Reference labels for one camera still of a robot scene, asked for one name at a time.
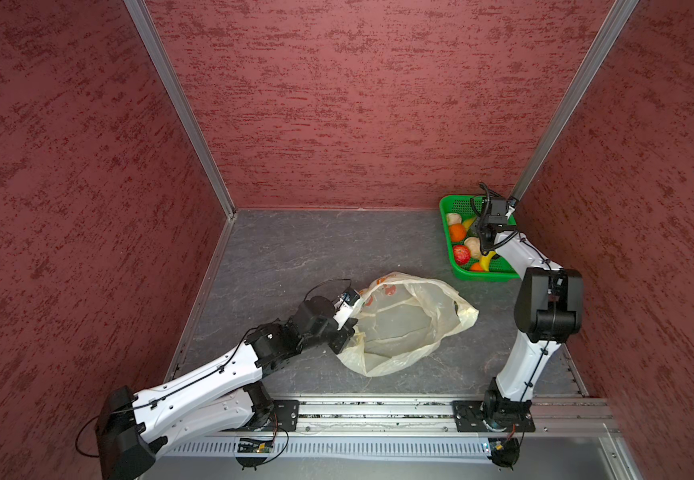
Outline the yellow green mango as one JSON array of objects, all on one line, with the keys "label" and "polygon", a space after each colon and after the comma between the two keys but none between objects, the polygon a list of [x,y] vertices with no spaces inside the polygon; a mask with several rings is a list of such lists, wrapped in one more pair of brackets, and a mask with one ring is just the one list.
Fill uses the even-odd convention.
[{"label": "yellow green mango", "polygon": [[469,231],[472,228],[472,226],[476,223],[477,220],[478,220],[477,217],[472,217],[472,218],[464,220],[462,225],[464,226],[464,228],[467,231]]}]

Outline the beige round fruit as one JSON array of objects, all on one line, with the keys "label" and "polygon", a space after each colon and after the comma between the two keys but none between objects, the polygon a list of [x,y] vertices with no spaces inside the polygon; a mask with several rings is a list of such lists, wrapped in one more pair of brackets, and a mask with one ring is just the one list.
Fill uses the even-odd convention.
[{"label": "beige round fruit", "polygon": [[447,213],[446,222],[448,226],[460,225],[463,222],[462,216],[459,213]]},{"label": "beige round fruit", "polygon": [[479,260],[482,257],[481,243],[478,237],[467,237],[463,241],[463,245],[469,250],[472,259]]}]

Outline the yellow banana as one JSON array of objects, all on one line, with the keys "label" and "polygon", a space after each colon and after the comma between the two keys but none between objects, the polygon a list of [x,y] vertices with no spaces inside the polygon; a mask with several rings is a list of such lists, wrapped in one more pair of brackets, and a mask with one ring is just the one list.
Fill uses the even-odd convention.
[{"label": "yellow banana", "polygon": [[490,272],[491,271],[491,264],[493,262],[493,259],[496,256],[497,256],[496,251],[490,251],[488,254],[483,255],[479,260],[480,268],[484,272]]}]

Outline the green plastic basket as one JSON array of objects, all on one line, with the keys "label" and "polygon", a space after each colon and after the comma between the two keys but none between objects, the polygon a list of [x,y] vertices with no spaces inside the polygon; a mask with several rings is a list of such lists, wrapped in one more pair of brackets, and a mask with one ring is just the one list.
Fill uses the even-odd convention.
[{"label": "green plastic basket", "polygon": [[471,259],[471,261],[464,266],[459,266],[454,261],[453,246],[463,245],[463,242],[457,244],[452,244],[450,242],[446,214],[452,212],[459,213],[463,221],[472,217],[477,217],[484,199],[484,195],[448,195],[443,197],[439,202],[443,232],[447,242],[447,254],[453,274],[456,278],[463,281],[508,282],[513,279],[519,279],[518,273],[511,267],[507,260],[502,257],[495,257],[493,259],[490,272],[473,272],[470,270],[470,267],[474,263],[479,263],[480,259]]}]

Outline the translucent yellow plastic bag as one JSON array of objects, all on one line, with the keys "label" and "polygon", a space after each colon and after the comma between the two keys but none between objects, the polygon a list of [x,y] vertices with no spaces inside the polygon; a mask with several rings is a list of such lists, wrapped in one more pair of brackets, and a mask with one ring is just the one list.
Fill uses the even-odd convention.
[{"label": "translucent yellow plastic bag", "polygon": [[434,353],[442,341],[473,327],[479,311],[448,283],[392,272],[359,291],[355,333],[338,354],[369,378],[398,373]]}]

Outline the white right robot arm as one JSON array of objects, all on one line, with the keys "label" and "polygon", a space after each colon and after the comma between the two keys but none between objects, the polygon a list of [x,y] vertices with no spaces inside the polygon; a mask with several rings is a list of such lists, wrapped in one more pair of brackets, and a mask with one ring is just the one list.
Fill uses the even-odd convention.
[{"label": "white right robot arm", "polygon": [[516,203],[488,190],[476,210],[481,253],[505,259],[521,279],[516,341],[481,406],[486,428],[499,432],[527,426],[539,377],[551,356],[581,330],[583,317],[582,275],[552,261],[510,223]]}]

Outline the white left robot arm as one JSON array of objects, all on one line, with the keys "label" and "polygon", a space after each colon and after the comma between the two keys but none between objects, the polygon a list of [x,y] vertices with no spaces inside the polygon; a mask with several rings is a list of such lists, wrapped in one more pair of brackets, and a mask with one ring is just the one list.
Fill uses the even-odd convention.
[{"label": "white left robot arm", "polygon": [[263,379],[307,349],[326,345],[341,353],[361,303],[352,288],[334,300],[305,299],[288,320],[249,329],[225,355],[175,380],[111,392],[95,426],[103,478],[137,479],[166,453],[207,433],[263,427],[274,406]]}]

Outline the round orange fruit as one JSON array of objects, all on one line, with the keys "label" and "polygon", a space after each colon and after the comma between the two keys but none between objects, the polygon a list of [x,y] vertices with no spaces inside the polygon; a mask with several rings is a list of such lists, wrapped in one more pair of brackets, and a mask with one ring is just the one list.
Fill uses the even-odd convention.
[{"label": "round orange fruit", "polygon": [[452,244],[457,244],[463,242],[466,239],[468,235],[468,230],[462,223],[458,223],[449,225],[448,233],[450,242]]}]

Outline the beige round fruit in basket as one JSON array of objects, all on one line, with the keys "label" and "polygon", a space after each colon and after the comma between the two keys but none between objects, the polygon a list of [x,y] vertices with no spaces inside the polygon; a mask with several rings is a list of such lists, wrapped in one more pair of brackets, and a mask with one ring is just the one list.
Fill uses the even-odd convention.
[{"label": "beige round fruit in basket", "polygon": [[460,225],[463,222],[462,216],[459,213],[447,213],[446,222],[448,226]]}]

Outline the red apple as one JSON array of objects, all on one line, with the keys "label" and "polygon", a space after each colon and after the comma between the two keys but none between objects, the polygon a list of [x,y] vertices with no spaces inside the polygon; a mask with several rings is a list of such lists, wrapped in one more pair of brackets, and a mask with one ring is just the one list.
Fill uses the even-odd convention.
[{"label": "red apple", "polygon": [[471,250],[465,245],[453,246],[454,261],[459,266],[467,265],[472,259]]}]

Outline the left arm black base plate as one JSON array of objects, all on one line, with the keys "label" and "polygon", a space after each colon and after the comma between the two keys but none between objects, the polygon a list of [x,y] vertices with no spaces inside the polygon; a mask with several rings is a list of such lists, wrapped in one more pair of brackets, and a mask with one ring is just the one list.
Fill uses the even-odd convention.
[{"label": "left arm black base plate", "polygon": [[301,402],[298,400],[275,400],[272,409],[256,426],[248,425],[250,431],[274,433],[280,429],[295,432],[298,425]]}]

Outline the aluminium corner post right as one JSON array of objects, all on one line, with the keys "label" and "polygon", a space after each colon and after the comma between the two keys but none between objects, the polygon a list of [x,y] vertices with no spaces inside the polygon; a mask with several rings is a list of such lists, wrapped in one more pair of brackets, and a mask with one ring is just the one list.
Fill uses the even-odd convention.
[{"label": "aluminium corner post right", "polygon": [[611,6],[510,194],[514,205],[525,197],[638,4],[638,0],[616,0]]}]

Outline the aluminium corner post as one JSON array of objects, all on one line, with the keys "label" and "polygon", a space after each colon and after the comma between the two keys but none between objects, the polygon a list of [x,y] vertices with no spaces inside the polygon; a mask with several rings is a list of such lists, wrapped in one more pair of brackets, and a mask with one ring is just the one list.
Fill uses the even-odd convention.
[{"label": "aluminium corner post", "polygon": [[514,205],[525,197],[638,4],[638,0],[616,0],[611,6],[510,194]]},{"label": "aluminium corner post", "polygon": [[237,208],[178,79],[174,66],[168,57],[146,2],[142,0],[125,0],[124,4],[226,217],[230,221],[234,221],[237,216]]}]

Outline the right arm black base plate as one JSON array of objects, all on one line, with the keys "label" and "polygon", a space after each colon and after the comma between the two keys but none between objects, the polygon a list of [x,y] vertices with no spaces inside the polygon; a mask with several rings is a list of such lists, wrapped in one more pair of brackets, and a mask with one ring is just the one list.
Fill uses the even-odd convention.
[{"label": "right arm black base plate", "polygon": [[454,401],[453,418],[459,433],[533,433],[532,402],[512,400]]}]

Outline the aluminium corner post left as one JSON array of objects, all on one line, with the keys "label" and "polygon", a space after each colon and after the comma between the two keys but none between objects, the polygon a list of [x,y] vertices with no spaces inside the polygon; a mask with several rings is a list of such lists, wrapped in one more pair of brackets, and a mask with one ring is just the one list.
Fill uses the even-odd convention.
[{"label": "aluminium corner post left", "polygon": [[146,2],[142,0],[125,0],[124,4],[226,217],[230,221],[234,221],[237,216],[237,208],[178,79],[174,66],[168,57]]}]

